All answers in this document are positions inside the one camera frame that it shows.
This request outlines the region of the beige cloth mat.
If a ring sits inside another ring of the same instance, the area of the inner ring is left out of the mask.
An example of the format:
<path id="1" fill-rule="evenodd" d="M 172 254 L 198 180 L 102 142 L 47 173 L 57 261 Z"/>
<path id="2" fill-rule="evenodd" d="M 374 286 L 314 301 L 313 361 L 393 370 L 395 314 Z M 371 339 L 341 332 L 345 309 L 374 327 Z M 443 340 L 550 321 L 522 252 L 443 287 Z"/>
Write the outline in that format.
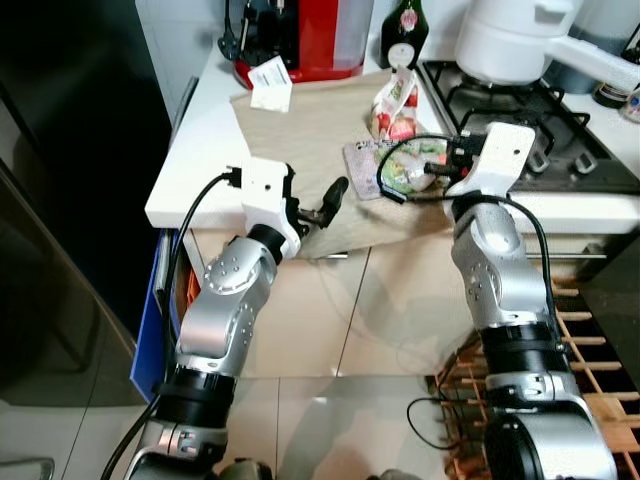
<path id="1" fill-rule="evenodd" d="M 389 70 L 335 81 L 296 84 L 288 113 L 251 108 L 250 93 L 230 100 L 252 156 L 292 166 L 294 196 L 306 209 L 338 177 L 347 175 L 343 148 L 371 140 L 369 116 Z M 388 198 L 364 201 L 348 189 L 333 223 L 307 234 L 300 256 L 320 259 L 330 253 L 389 244 L 420 236 L 448 234 L 452 223 L 439 204 L 396 204 Z"/>

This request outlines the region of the red kitchen appliance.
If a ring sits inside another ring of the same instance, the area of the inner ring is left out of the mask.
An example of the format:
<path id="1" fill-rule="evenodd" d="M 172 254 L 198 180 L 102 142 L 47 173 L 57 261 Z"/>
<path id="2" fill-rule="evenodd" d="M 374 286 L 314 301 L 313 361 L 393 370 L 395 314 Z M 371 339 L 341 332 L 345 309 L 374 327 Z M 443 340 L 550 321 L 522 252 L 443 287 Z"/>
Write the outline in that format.
<path id="1" fill-rule="evenodd" d="M 360 76 L 375 0 L 243 0 L 224 15 L 218 47 L 239 82 L 265 61 L 283 61 L 293 82 Z"/>

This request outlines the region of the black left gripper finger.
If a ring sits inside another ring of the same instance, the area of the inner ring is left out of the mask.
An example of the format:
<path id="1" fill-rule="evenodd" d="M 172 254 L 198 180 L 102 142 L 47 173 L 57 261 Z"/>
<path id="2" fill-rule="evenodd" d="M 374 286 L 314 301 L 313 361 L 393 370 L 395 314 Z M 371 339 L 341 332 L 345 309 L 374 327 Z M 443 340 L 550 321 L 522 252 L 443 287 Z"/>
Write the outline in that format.
<path id="1" fill-rule="evenodd" d="M 320 209 L 316 211 L 316 225 L 319 228 L 328 228 L 335 216 L 340 211 L 343 197 L 349 188 L 349 179 L 347 177 L 338 177 L 334 180 L 330 187 L 326 189 L 323 200 L 321 200 Z"/>

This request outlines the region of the black round lid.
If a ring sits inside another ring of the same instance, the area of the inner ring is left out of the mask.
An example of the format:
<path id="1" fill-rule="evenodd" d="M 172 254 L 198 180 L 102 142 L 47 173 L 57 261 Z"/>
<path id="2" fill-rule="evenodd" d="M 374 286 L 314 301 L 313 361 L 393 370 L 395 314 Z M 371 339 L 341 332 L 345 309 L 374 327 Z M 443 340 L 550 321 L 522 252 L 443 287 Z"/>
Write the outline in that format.
<path id="1" fill-rule="evenodd" d="M 630 90 L 621 90 L 612 84 L 600 82 L 591 92 L 591 99 L 603 108 L 620 109 L 626 105 L 630 95 Z"/>

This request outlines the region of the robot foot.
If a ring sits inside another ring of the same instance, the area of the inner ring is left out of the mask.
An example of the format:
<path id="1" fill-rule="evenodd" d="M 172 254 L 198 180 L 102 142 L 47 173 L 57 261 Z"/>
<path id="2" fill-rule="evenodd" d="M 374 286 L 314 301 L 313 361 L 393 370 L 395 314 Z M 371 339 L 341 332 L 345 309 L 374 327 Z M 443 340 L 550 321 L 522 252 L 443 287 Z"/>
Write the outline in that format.
<path id="1" fill-rule="evenodd" d="M 401 468 L 387 468 L 379 474 L 370 474 L 365 480 L 422 480 L 419 475 L 401 470 Z"/>
<path id="2" fill-rule="evenodd" d="M 273 471 L 264 462 L 251 458 L 237 458 L 225 465 L 218 480 L 275 480 Z"/>

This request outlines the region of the wooden wine rack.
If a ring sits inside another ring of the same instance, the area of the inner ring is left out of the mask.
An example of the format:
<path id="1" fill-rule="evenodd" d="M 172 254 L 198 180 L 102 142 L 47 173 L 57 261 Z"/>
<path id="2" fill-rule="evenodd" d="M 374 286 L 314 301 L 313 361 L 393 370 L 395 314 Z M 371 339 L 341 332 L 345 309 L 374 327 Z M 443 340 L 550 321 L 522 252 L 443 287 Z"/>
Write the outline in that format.
<path id="1" fill-rule="evenodd" d="M 567 276 L 556 276 L 553 282 L 559 325 L 568 334 L 573 378 L 591 415 L 602 422 L 620 480 L 640 480 L 640 394 L 586 302 L 586 283 Z M 453 445 L 444 453 L 443 470 L 449 480 L 492 480 L 483 453 L 483 428 L 490 417 L 485 375 L 480 335 L 474 333 L 434 376 L 447 440 Z"/>

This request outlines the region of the clear printed food bag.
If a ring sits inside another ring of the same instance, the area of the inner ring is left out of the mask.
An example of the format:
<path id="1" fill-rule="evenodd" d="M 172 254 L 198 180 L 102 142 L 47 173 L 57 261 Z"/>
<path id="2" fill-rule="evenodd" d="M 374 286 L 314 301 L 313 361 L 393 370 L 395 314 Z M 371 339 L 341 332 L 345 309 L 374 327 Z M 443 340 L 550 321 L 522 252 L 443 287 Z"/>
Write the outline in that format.
<path id="1" fill-rule="evenodd" d="M 384 187 L 401 195 L 424 195 L 445 187 L 448 179 L 429 170 L 431 165 L 447 164 L 445 140 L 412 140 L 397 148 L 385 164 L 381 159 L 397 145 L 392 140 L 366 140 L 347 143 L 342 148 L 349 183 L 362 201 L 381 197 L 378 179 Z"/>

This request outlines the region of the red white strawberry pouch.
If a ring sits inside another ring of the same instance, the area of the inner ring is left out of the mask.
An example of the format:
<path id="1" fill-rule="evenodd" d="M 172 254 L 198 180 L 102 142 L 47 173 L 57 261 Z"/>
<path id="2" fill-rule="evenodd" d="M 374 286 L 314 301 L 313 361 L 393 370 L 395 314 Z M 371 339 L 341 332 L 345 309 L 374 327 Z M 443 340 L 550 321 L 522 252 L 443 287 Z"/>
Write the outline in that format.
<path id="1" fill-rule="evenodd" d="M 402 141 L 420 132 L 417 106 L 421 84 L 410 69 L 393 68 L 372 102 L 369 129 L 374 140 Z"/>

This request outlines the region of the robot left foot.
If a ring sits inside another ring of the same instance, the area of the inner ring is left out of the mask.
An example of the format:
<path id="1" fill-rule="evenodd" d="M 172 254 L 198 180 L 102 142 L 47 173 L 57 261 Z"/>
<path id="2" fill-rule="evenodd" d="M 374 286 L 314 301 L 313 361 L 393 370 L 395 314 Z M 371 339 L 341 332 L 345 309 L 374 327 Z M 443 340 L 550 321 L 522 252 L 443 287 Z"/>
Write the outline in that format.
<path id="1" fill-rule="evenodd" d="M 264 462 L 251 458 L 237 458 L 225 465 L 218 480 L 275 480 L 273 471 Z"/>

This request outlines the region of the dark green bottle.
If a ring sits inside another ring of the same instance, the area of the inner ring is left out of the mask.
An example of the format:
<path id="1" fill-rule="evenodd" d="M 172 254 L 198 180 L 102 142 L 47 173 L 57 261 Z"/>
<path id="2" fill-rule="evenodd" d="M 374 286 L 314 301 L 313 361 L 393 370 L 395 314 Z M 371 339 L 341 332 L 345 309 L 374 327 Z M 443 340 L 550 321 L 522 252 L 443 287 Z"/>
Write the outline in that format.
<path id="1" fill-rule="evenodd" d="M 399 0 L 381 23 L 380 67 L 398 69 L 415 65 L 429 31 L 422 0 Z"/>

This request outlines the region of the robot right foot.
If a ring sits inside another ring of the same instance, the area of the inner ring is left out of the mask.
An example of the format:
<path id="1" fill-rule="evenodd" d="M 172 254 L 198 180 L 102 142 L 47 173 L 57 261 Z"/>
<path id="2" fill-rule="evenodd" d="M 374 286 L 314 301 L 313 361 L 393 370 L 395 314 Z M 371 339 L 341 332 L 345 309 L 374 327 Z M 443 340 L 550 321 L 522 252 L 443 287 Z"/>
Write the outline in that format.
<path id="1" fill-rule="evenodd" d="M 401 468 L 387 468 L 379 474 L 370 474 L 365 480 L 422 480 L 419 475 L 401 470 Z"/>

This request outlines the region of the white paper card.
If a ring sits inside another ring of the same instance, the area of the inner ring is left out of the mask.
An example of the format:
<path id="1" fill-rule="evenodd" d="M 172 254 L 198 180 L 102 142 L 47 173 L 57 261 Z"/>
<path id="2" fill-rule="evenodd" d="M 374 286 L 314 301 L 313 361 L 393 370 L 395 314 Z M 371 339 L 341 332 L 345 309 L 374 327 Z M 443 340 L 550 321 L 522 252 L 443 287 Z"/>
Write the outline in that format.
<path id="1" fill-rule="evenodd" d="M 248 81 L 252 87 L 250 106 L 252 109 L 288 113 L 291 110 L 293 82 L 282 56 L 248 70 Z"/>

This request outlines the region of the black gas hob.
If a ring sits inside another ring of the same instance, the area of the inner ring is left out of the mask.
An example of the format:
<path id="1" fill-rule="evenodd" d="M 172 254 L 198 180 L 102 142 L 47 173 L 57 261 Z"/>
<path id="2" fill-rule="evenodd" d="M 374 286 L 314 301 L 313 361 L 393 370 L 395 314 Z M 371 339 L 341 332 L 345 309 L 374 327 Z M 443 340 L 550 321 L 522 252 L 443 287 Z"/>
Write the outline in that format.
<path id="1" fill-rule="evenodd" d="M 421 61 L 415 70 L 428 84 L 445 132 L 481 134 L 495 122 L 534 129 L 513 191 L 640 195 L 640 180 L 589 131 L 599 119 L 563 105 L 563 90 L 540 81 L 484 84 L 456 61 Z"/>

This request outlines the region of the black glossy cabinet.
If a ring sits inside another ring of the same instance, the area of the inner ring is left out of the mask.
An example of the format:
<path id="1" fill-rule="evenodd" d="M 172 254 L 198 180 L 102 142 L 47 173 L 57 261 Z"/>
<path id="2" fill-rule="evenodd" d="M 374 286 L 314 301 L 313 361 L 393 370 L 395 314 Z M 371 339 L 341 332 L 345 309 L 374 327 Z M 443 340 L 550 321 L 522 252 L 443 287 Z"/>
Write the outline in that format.
<path id="1" fill-rule="evenodd" d="M 0 0 L 1 402 L 145 401 L 145 204 L 170 137 L 134 0 Z"/>

